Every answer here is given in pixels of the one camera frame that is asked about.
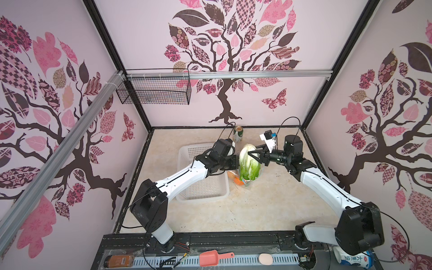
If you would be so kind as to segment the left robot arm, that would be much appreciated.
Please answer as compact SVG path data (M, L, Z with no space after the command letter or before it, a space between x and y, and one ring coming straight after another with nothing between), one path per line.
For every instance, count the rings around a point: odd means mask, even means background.
M174 242L174 231L166 222L168 206L173 198L191 185L239 167L232 139L218 139L211 148L195 156L179 172L156 182L141 183L129 211L161 245Z

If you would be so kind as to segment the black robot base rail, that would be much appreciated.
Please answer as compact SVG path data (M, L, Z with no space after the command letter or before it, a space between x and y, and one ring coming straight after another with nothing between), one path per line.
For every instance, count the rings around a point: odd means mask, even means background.
M298 248L294 231L252 232L178 232L171 250L165 252L150 234L110 234L102 242L91 265L103 267L109 255L134 255L133 266L126 270L201 270L199 255L217 250L219 254L233 252L234 258L223 259L213 270L348 270L350 266L336 261L329 244L313 243ZM262 253L273 256L273 265L261 265Z

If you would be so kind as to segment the white plastic perforated basket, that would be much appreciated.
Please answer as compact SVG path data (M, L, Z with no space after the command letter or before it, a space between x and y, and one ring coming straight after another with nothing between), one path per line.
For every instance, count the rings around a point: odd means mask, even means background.
M189 167L194 163L198 155L211 149L212 143L194 144L183 146L178 152L178 170ZM182 203L207 203L222 200L229 195L228 176L226 173L208 176L203 167L199 167L192 173L186 174L192 178L187 183L187 187L182 190L175 198Z

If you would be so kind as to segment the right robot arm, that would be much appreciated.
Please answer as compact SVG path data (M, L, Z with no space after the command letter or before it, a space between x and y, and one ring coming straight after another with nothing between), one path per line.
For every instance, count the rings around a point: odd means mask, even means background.
M313 221L297 225L294 242L305 249L313 243L324 243L342 248L349 255L357 255L382 246L385 242L381 212L373 202L363 202L344 191L326 177L315 163L304 158L303 142L299 136L285 137L284 147L276 148L276 134L261 135L264 145L248 150L247 157L268 166L282 165L300 183L314 191L338 216L335 226L318 225Z

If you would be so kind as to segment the green lettuce toy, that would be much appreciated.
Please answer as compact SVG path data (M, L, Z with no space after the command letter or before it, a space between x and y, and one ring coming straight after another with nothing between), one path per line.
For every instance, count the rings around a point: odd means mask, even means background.
M249 180L258 176L261 171L261 165L248 155L249 151L255 151L256 148L252 144L246 144L239 154L239 165L241 175Z

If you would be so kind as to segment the orange pumpkin toy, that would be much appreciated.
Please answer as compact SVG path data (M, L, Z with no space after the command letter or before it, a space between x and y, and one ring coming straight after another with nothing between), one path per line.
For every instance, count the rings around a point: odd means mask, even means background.
M234 178L234 182L235 182L237 185L239 185L239 186L243 186L243 185L244 185L244 182L241 181L239 178Z

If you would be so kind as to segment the clear zip top bag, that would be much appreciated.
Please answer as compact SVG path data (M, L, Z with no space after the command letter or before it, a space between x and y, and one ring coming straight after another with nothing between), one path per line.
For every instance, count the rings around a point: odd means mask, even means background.
M243 185L243 186L240 186L240 187L248 187L248 186L250 186L253 182L257 181L257 180L260 178L261 174L262 174L262 172L259 172L259 174L258 174L257 177L255 177L255 178L252 179L252 180L249 180L249 179L244 178L244 177L241 175L239 169L230 170L230 171L234 172L234 173L237 175L236 178L239 178L241 181L244 182L244 185ZM229 179L231 182L233 182L234 184L236 184L236 183L234 182L234 179L231 179L231 178L229 178L229 177L228 177L228 179Z

